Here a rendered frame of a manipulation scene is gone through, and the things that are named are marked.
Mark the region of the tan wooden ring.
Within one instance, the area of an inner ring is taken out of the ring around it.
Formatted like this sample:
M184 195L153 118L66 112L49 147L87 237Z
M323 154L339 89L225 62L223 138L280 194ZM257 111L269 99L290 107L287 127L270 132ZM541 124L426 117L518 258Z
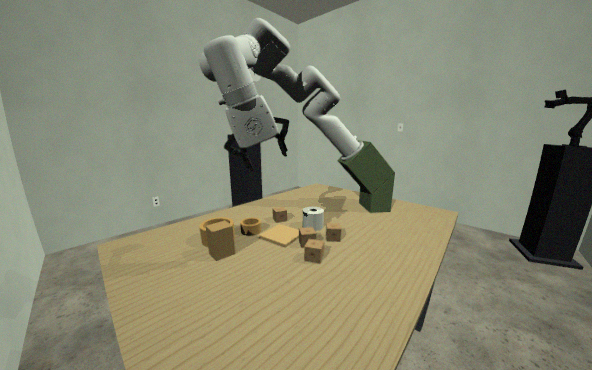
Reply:
M204 222L202 222L199 225L200 226L201 241L204 246L208 247L206 226L210 225L210 224L217 223L217 222L221 222L223 220L227 221L228 223L230 223L233 226L233 234L234 234L234 240L235 240L234 222L232 219L224 218L224 217L212 218L212 219L205 220Z

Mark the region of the light tan square board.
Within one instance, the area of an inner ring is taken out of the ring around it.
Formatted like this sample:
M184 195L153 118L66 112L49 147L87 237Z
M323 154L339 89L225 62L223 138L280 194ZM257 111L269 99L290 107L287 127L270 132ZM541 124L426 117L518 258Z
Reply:
M299 230L278 224L260 234L259 238L286 248L299 238Z

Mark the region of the brown rectangular block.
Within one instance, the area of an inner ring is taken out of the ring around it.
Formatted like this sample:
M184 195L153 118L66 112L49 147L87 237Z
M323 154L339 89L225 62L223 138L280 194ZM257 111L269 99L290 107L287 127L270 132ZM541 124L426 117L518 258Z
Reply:
M206 226L209 254L215 261L235 254L233 226L227 221Z

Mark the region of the tan hollow ring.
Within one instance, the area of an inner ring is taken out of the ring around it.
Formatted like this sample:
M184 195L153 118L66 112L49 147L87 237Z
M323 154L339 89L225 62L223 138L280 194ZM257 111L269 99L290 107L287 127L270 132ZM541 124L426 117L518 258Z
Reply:
M240 221L240 227L241 234L246 236L254 236L261 233L261 220L258 218L245 218Z

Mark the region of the brown cardboard carton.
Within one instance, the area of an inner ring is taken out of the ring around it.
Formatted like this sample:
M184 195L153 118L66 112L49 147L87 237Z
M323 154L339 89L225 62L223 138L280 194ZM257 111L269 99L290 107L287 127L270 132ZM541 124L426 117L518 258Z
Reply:
M316 232L313 227L299 228L299 243L304 248L308 239L316 239Z
M308 239L306 245L304 246L304 261L321 264L323 256L324 241Z
M328 233L327 233L328 227ZM340 223L326 223L326 241L341 242L341 225Z
M273 219L276 223L287 221L287 210L284 207L273 208Z

